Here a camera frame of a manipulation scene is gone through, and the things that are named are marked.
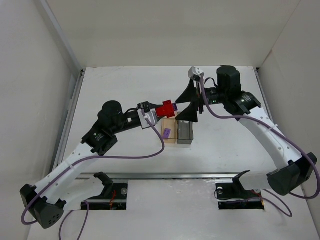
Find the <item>purple lego brick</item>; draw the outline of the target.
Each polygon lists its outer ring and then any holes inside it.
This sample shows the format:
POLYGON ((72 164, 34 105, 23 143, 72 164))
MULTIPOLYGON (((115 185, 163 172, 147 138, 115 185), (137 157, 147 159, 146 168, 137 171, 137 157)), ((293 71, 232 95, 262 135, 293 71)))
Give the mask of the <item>purple lego brick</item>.
POLYGON ((174 110, 175 112, 178 111, 178 106, 177 106, 176 103, 173 103, 173 104, 172 104, 172 107, 173 107, 173 110, 174 110))
POLYGON ((164 128, 162 137, 163 137, 164 139, 169 139, 169 138, 170 138, 171 131, 172 131, 172 130, 171 130, 170 128, 164 128))

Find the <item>red lego brick assembly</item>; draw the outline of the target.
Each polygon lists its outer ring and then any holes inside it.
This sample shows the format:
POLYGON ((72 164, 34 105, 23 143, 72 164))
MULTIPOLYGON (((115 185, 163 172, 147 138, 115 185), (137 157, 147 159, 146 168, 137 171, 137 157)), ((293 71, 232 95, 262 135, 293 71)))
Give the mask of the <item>red lego brick assembly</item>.
POLYGON ((173 109, 173 103, 171 100, 164 101, 161 107, 155 109, 155 112, 158 117, 172 118, 175 116, 175 111, 173 109))

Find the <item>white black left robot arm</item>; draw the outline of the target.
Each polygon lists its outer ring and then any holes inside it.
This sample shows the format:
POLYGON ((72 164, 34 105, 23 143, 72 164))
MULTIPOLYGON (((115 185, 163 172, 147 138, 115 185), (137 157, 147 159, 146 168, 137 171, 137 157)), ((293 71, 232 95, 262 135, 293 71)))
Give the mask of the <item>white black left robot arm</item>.
POLYGON ((115 100, 107 101, 97 114, 97 121, 82 137, 69 157, 34 185, 25 184, 20 189, 24 205, 21 222, 35 223, 43 229, 54 226, 66 210, 101 194, 107 195, 113 180, 104 172, 97 172, 80 186, 71 186, 88 166, 99 159, 129 160, 131 156, 110 156, 106 153, 118 142, 117 134, 135 128, 155 129, 164 116, 159 111, 164 104, 141 102, 135 108, 123 111, 115 100))

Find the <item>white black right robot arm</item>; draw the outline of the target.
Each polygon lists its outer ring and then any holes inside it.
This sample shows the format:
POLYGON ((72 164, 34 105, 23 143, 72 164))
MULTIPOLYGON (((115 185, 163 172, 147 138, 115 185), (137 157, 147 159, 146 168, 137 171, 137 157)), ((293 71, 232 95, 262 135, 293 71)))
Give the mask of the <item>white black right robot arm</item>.
POLYGON ((206 88, 205 73, 198 67, 189 69, 189 84, 175 101, 177 104, 189 103, 189 106, 176 120, 196 123, 198 115, 207 108, 214 117, 234 119, 249 130, 271 157, 275 170, 257 173, 246 170, 234 177, 233 182, 246 191, 271 189, 286 196, 308 181, 312 174, 318 180, 317 158, 284 136, 259 100, 242 90, 240 72, 234 66, 222 65, 216 75, 214 87, 206 88))

